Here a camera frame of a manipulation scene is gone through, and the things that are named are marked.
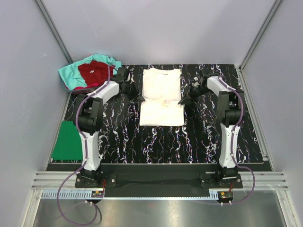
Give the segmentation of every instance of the stainless steel panel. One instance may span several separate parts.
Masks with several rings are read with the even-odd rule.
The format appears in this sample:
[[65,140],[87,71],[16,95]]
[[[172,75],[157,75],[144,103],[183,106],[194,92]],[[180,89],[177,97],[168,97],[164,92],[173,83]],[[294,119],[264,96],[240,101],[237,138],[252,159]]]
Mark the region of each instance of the stainless steel panel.
[[[245,196],[235,192],[235,201]],[[63,211],[79,203],[61,200]],[[109,201],[98,203],[98,215],[92,226],[100,227],[286,227],[275,192],[254,192],[252,197],[238,205],[223,206],[210,201]],[[80,205],[66,213],[79,223],[89,222],[94,209]],[[42,199],[35,219],[35,227],[69,227],[59,216],[56,200]]]

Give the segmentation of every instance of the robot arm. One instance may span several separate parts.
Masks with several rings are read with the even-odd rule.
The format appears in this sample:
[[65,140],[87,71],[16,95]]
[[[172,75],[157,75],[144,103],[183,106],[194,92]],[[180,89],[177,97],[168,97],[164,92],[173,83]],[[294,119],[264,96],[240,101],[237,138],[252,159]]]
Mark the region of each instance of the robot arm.
[[[184,97],[179,104],[196,104],[200,95],[212,91],[218,97],[217,103],[217,119],[220,122],[222,129],[222,146],[219,157],[217,181],[237,178],[238,170],[232,159],[231,142],[232,129],[240,118],[241,105],[240,100],[230,90],[228,90],[219,80],[218,73],[211,73],[210,70],[202,70],[200,79],[194,78],[194,81],[187,88]],[[237,90],[242,100],[244,100],[244,92]],[[233,154],[237,151],[237,140],[240,126],[234,129],[233,136]]]
[[132,75],[125,68],[119,68],[107,86],[98,93],[91,92],[87,95],[78,95],[73,111],[73,123],[76,125],[76,112],[83,100],[92,95],[82,106],[79,111],[78,125],[82,143],[82,164],[85,163],[86,149],[85,139],[87,141],[87,162],[81,170],[81,177],[89,179],[91,182],[98,184],[100,179],[100,158],[98,155],[98,134],[103,124],[103,105],[119,92],[126,94],[130,101],[145,101],[141,93],[136,88]]

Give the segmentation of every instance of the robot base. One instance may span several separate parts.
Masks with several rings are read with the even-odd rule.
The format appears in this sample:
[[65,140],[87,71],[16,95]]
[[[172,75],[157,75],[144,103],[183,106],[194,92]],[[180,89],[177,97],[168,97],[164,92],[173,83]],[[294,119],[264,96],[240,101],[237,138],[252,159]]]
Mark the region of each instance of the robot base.
[[209,188],[243,188],[242,179],[240,174],[237,174],[237,178],[219,180],[217,178],[217,173],[211,174],[200,174],[201,188],[209,189]]
[[115,188],[116,178],[116,174],[102,174],[101,165],[96,171],[81,169],[77,174],[75,188],[103,188],[103,179],[106,182],[106,188]]

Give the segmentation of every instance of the white cloth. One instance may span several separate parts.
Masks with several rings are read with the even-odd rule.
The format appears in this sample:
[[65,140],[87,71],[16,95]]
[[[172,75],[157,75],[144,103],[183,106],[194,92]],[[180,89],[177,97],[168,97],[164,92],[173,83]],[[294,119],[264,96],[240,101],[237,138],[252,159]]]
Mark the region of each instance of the white cloth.
[[181,70],[143,71],[145,102],[141,103],[140,126],[182,126],[184,124],[181,100]]

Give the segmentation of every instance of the cable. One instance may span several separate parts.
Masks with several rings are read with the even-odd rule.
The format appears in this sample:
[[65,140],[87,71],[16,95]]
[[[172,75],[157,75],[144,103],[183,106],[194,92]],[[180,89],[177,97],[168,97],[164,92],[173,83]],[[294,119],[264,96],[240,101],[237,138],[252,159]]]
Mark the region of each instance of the cable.
[[[67,212],[71,211],[72,209],[76,208],[77,206],[79,206],[79,205],[81,205],[81,204],[85,204],[85,201],[82,201],[82,202],[79,202],[79,203],[73,205],[73,206],[70,207],[67,211],[65,211],[64,214],[66,214]],[[51,212],[48,210],[48,206],[46,206],[46,214],[48,215],[49,219],[51,219],[51,220],[56,220],[56,219],[62,217],[62,215],[59,215],[59,216],[53,218],[53,217],[49,216],[49,213],[51,213]]]
[[92,203],[92,202],[90,203],[91,205],[94,206],[94,208],[95,208],[95,210],[96,210],[95,216],[94,216],[94,218],[93,218],[90,222],[85,223],[85,224],[79,224],[79,223],[73,222],[73,221],[69,220],[69,219],[64,215],[64,213],[63,213],[63,211],[62,211],[62,209],[61,209],[61,207],[60,207],[60,204],[59,204],[59,193],[60,193],[60,191],[61,191],[63,185],[67,182],[67,180],[68,180],[71,176],[73,176],[74,174],[76,174],[77,172],[79,172],[81,169],[83,169],[84,166],[85,166],[86,163],[87,163],[87,158],[88,158],[87,137],[85,136],[85,134],[84,134],[84,133],[80,130],[80,128],[79,128],[79,123],[78,123],[79,113],[80,113],[80,109],[82,108],[83,104],[84,104],[89,98],[91,98],[93,95],[95,95],[96,93],[98,93],[98,92],[100,92],[101,90],[103,90],[103,89],[109,84],[109,80],[110,80],[110,67],[115,68],[114,66],[111,66],[111,65],[108,66],[108,79],[107,79],[107,83],[104,84],[103,86],[101,86],[100,88],[98,88],[94,93],[88,95],[88,96],[80,103],[79,108],[78,108],[78,110],[77,110],[77,112],[76,112],[76,119],[75,119],[76,128],[77,128],[78,132],[83,136],[83,139],[84,139],[84,146],[85,146],[85,158],[84,158],[84,163],[83,163],[83,165],[81,165],[80,168],[78,168],[75,172],[73,172],[72,174],[70,174],[70,175],[62,182],[62,184],[60,185],[60,187],[59,187],[59,189],[58,189],[58,192],[57,192],[56,201],[57,201],[58,210],[59,210],[61,216],[62,216],[67,222],[69,222],[69,223],[71,223],[71,224],[73,224],[73,225],[76,225],[76,226],[89,226],[90,224],[92,224],[92,223],[96,220],[96,218],[97,218],[98,207],[96,206],[96,204],[94,204],[94,203]]
[[231,182],[231,188],[228,190],[229,192],[231,192],[232,191],[232,182]]
[[241,105],[241,114],[240,114],[240,118],[239,118],[238,122],[234,125],[234,127],[232,128],[232,142],[231,142],[231,156],[232,156],[232,160],[233,160],[233,162],[235,163],[235,165],[236,165],[239,169],[246,169],[246,170],[250,171],[250,172],[251,172],[251,175],[252,175],[252,179],[253,179],[252,188],[251,188],[251,191],[249,192],[249,194],[248,194],[244,199],[239,200],[239,201],[236,201],[236,202],[233,202],[233,204],[238,204],[238,203],[241,203],[241,202],[245,201],[246,199],[248,199],[248,198],[252,195],[252,193],[253,193],[253,191],[254,191],[254,189],[255,189],[255,185],[256,185],[256,178],[255,178],[255,175],[254,175],[253,171],[252,171],[250,168],[248,168],[248,167],[246,167],[246,166],[239,166],[239,164],[237,163],[237,161],[236,161],[236,159],[235,159],[235,157],[234,157],[234,153],[233,153],[233,149],[232,149],[232,147],[233,147],[234,132],[235,132],[235,128],[242,122],[243,115],[244,115],[244,104],[243,104],[243,100],[242,100],[241,96],[240,96],[239,93],[236,91],[236,89],[234,89],[234,88],[228,86],[227,83],[225,83],[225,82],[222,80],[222,77],[223,77],[223,76],[219,76],[219,78],[218,78],[219,82],[220,82],[224,87],[226,87],[228,90],[232,91],[232,92],[238,97],[238,99],[239,99],[239,101],[240,101],[240,105]]

